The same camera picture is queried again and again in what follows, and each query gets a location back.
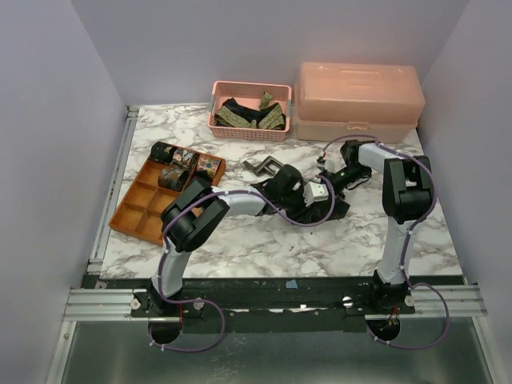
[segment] folded cloth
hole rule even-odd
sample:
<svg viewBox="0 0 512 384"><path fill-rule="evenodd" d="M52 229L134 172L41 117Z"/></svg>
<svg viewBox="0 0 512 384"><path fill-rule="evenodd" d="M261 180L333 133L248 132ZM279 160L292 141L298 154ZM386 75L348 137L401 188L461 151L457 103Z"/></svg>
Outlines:
<svg viewBox="0 0 512 384"><path fill-rule="evenodd" d="M166 142L156 142L151 147L150 160L152 162L160 162L162 164L171 164L173 161L175 146Z"/></svg>
<svg viewBox="0 0 512 384"><path fill-rule="evenodd" d="M241 106L234 98L229 98L222 104L222 107L215 113L215 118L218 126L237 128L255 128L255 120L257 128L264 130L283 130L286 122L286 116L277 102L262 110L253 110ZM267 119L262 126L262 121L265 118Z"/></svg>
<svg viewBox="0 0 512 384"><path fill-rule="evenodd" d="M259 109L264 110L270 104L270 100L272 100L272 95L268 92L263 92L262 101L259 103Z"/></svg>
<svg viewBox="0 0 512 384"><path fill-rule="evenodd" d="M192 150L184 150L182 148L176 148L173 153L173 164L180 166L181 168L189 168L193 166L194 156L197 152L193 152Z"/></svg>
<svg viewBox="0 0 512 384"><path fill-rule="evenodd" d="M158 186L181 192L189 174L190 172L187 169L180 168L175 164L166 166L158 176Z"/></svg>
<svg viewBox="0 0 512 384"><path fill-rule="evenodd" d="M199 156L197 169L204 170L210 178L214 178L220 165L221 161L219 159L202 154Z"/></svg>

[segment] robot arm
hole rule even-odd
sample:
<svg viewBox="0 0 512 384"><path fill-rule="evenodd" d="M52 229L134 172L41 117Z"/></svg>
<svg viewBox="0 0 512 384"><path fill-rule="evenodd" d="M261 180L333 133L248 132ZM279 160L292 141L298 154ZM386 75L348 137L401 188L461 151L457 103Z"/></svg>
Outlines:
<svg viewBox="0 0 512 384"><path fill-rule="evenodd" d="M349 140L342 146L341 152L346 167L337 174L329 175L335 188L346 188L347 185L371 175L371 170L384 176L382 206L388 216L388 229L384 254L374 274L374 285L376 291L395 289L403 295L407 287L400 266L408 271L419 229L419 226L412 230L410 227L432 204L432 181L417 164L384 150L374 142ZM430 168L428 157L415 158ZM405 257L402 260L405 245Z"/></svg>
<svg viewBox="0 0 512 384"><path fill-rule="evenodd" d="M247 192L257 192L255 188L249 186L240 190ZM209 187L203 180L199 179L193 182L186 193L180 195L173 204L162 212L162 220L164 222L163 228L175 218L179 212L187 207L190 203L206 195L206 192L223 192L220 188ZM259 215L265 207L265 202L256 196L250 194L227 194L218 196L211 204L202 208L203 212L199 217L195 214L188 214L180 220L175 228L170 230L170 235L167 239L169 248L166 248L166 241L164 241L164 253L167 254L166 260L162 269L162 290L166 297L172 296L182 288L183 273L185 272L186 264L189 261L192 251L199 248L212 234L217 224L224 218L229 216L237 216L239 214L248 214L251 216ZM200 218L203 215L209 218L214 218L214 225L202 225ZM152 277L154 287L158 288L158 276Z"/></svg>
<svg viewBox="0 0 512 384"><path fill-rule="evenodd" d="M372 295L375 300L390 296L393 300L397 296L405 297L407 286L400 265L404 265L407 270L419 226L410 234L403 262L402 250L411 224L427 212L432 203L431 180L411 160L390 154L374 142L347 141L341 152L346 167L338 172L321 173L330 180L336 190L336 196L333 196L336 214L332 219L344 217L348 210L348 204L343 201L343 190L348 185L362 178L369 178L371 170L384 175L382 205L388 215L388 232L384 254L374 274ZM430 168L426 156L418 156L416 159ZM250 186L244 190L257 191L265 195L274 204L283 208L289 218L300 222L315 222L326 215L326 203L329 199L326 186L317 183L306 184L300 173L292 166L284 166L273 178L254 187ZM201 179L195 180L162 212L162 230L193 202L208 194L219 192L222 190L210 187ZM164 238L164 252L167 256L162 276L153 276L152 281L155 288L158 288L158 280L162 279L162 290L166 297L180 291L183 272L191 252L208 239L224 217L239 214L257 216L270 212L267 204L256 196L229 192L206 200L200 208L202 213L199 216L193 212L185 214L170 228Z"/></svg>

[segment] marble tabletop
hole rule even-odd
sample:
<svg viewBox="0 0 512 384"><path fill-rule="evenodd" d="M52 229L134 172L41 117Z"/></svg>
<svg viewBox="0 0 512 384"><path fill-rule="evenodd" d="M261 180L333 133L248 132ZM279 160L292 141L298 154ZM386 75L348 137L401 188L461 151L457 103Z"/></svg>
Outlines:
<svg viewBox="0 0 512 384"><path fill-rule="evenodd" d="M312 177L316 158L325 145L297 140L293 130L284 142L214 138L206 126L206 104L145 106L139 111L118 204L156 141L224 158L226 173L219 186L225 189L265 179L246 170L242 162L257 164L268 155ZM340 146L332 145L328 157L341 167ZM422 153L416 131L394 147L410 154ZM370 276L386 240L387 217L381 198L382 176L374 174L369 182L346 192L351 207L342 220L301 228L277 215L226 218L192 253L185 277ZM101 278L149 278L156 271L161 252L159 246L111 230ZM410 273L462 274L439 203L419 231Z"/></svg>

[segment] orange compartment tray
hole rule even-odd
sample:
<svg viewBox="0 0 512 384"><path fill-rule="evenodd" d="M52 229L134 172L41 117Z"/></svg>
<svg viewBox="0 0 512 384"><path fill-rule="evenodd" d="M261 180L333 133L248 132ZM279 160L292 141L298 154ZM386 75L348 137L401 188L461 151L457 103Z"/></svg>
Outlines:
<svg viewBox="0 0 512 384"><path fill-rule="evenodd" d="M173 147L193 151L180 146ZM193 152L200 155L204 154L197 151ZM221 161L212 182L212 186L218 186L226 171L226 160L211 154L204 155ZM194 174L194 172L190 172L190 176L180 192L168 190L158 186L158 176L166 166L168 165L154 162L149 158L146 160L110 220L110 228L122 234L140 238L159 246L162 245L162 220L160 220L160 215L188 187ZM200 214L200 210L193 210L193 212Z"/></svg>

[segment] gray wall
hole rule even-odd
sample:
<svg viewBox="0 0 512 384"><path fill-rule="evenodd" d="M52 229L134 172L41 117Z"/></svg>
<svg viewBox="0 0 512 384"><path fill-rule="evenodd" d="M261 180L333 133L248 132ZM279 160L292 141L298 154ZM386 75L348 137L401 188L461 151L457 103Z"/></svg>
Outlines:
<svg viewBox="0 0 512 384"><path fill-rule="evenodd" d="M42 383L125 108L68 0L0 12L0 372Z"/></svg>
<svg viewBox="0 0 512 384"><path fill-rule="evenodd" d="M300 62L412 64L468 0L72 0L127 104L205 102L216 80L292 85Z"/></svg>
<svg viewBox="0 0 512 384"><path fill-rule="evenodd" d="M420 121L459 259L482 288L505 363L512 362L511 15L509 1L471 1L423 83Z"/></svg>

